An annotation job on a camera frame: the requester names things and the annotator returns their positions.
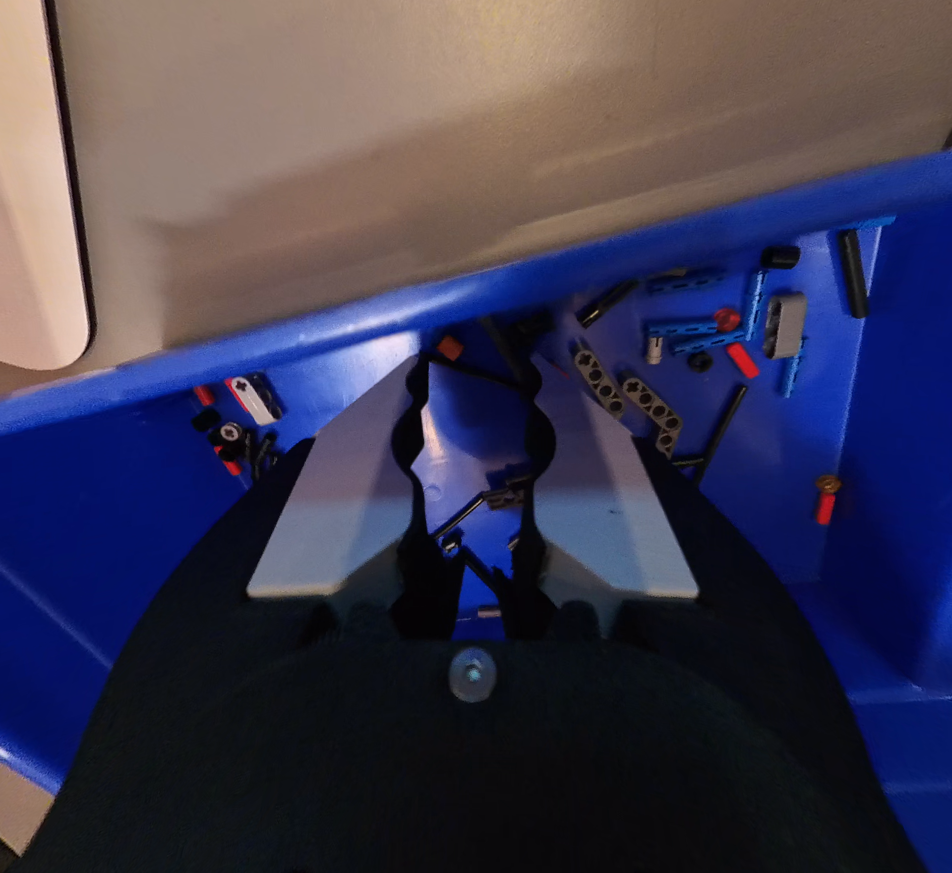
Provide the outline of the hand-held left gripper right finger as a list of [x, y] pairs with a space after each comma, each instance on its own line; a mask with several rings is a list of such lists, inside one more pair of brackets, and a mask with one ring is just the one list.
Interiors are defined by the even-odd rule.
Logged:
[[506, 638], [548, 636], [559, 609], [590, 606], [603, 636], [626, 602], [689, 603], [699, 586], [631, 432], [577, 377], [511, 359], [527, 420], [530, 476], [508, 576]]

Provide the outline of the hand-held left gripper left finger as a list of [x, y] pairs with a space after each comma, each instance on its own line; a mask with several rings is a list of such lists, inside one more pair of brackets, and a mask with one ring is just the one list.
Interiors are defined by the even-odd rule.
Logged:
[[414, 464], [429, 362], [414, 355], [315, 435], [246, 594], [381, 605], [405, 638], [447, 640], [464, 573], [431, 536]]

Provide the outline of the blue plastic bin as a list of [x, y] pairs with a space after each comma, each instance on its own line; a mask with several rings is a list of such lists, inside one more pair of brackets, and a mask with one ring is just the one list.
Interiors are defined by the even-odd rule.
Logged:
[[[863, 320], [839, 263], [849, 228]], [[658, 263], [724, 268], [719, 295], [639, 291], [591, 327], [633, 362], [642, 321], [736, 300], [774, 243], [802, 249], [768, 280], [807, 296], [798, 382], [783, 399], [782, 365], [761, 364], [702, 489], [819, 621], [888, 795], [950, 801], [950, 148], [3, 399], [2, 763], [58, 787], [133, 622], [238, 496], [188, 423], [191, 385], [264, 370], [293, 443], [391, 332], [572, 312]], [[824, 474], [842, 482], [827, 526]]]

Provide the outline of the black steering link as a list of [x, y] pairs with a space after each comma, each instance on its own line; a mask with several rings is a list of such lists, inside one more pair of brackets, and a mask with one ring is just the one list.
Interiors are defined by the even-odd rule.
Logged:
[[625, 297], [636, 291], [641, 282], [638, 279], [628, 279], [603, 291], [582, 308], [576, 311], [575, 317], [583, 329], [591, 327], [601, 320], [611, 309], [616, 307]]

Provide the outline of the dark grey holed plate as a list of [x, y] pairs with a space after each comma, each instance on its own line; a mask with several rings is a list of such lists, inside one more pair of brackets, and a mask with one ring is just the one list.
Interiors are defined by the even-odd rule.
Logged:
[[532, 484], [530, 475], [507, 476], [500, 486], [491, 487], [482, 493], [482, 501], [490, 510], [505, 510], [522, 507]]

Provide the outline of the grey bent liftarm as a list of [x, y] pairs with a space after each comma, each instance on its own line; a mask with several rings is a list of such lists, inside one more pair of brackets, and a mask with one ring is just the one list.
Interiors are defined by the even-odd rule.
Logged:
[[656, 427], [656, 449], [672, 459], [683, 429], [682, 416], [636, 376], [625, 376], [621, 388], [629, 402]]
[[625, 413], [624, 397], [594, 351], [577, 344], [572, 357], [574, 366], [595, 400], [614, 420], [621, 420]]

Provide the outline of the light grey thin liftarm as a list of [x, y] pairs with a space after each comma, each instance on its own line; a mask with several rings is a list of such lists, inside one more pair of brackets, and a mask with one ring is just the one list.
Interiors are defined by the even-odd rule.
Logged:
[[236, 375], [226, 378], [224, 384], [256, 426], [267, 427], [282, 420], [284, 412], [264, 375]]

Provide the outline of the long thin black axle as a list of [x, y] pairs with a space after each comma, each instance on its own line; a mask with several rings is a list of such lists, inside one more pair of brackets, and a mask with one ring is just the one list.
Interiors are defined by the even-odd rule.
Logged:
[[739, 408], [744, 403], [744, 398], [748, 392], [748, 386], [739, 385], [733, 392], [730, 397], [729, 402], [724, 407], [720, 417], [708, 439], [704, 453], [701, 457], [701, 462], [699, 462], [692, 476], [692, 483], [694, 486], [700, 486], [707, 474], [710, 463], [713, 461], [713, 458], [717, 451], [720, 448], [720, 444], [724, 439], [730, 425], [732, 424]]
[[460, 361], [452, 361], [446, 356], [435, 352], [427, 352], [422, 355], [430, 364], [436, 365], [438, 367], [444, 367], [447, 370], [451, 370], [460, 375], [486, 381], [493, 383], [500, 387], [507, 388], [509, 390], [518, 391], [520, 385], [517, 381], [506, 378], [501, 374], [495, 373], [490, 370], [486, 370], [481, 367], [470, 366], [467, 363], [461, 363]]

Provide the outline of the thick black axle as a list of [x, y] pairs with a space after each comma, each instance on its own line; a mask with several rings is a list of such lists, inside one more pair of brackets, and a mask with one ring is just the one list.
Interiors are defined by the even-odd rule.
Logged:
[[855, 228], [838, 234], [839, 263], [850, 315], [863, 320], [869, 314], [869, 300], [863, 272], [859, 231]]

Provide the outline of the white board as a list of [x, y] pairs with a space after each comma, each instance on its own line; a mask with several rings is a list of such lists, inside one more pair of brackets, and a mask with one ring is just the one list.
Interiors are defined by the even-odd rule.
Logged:
[[69, 367], [96, 328], [55, 0], [1, 0], [1, 359]]

